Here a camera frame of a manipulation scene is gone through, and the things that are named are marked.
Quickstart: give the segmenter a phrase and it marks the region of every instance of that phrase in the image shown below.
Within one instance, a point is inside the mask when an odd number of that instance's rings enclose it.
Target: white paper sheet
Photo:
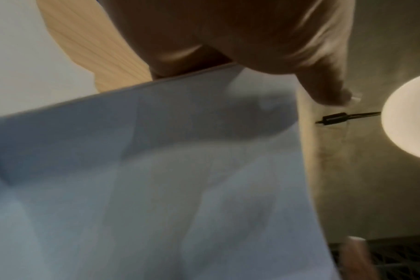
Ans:
[[[47,32],[35,0],[0,0],[0,116],[97,93]]]
[[[0,234],[0,280],[23,279],[10,266],[35,280],[338,279],[295,87],[231,66],[1,119],[0,193],[21,222],[0,231],[32,233]]]

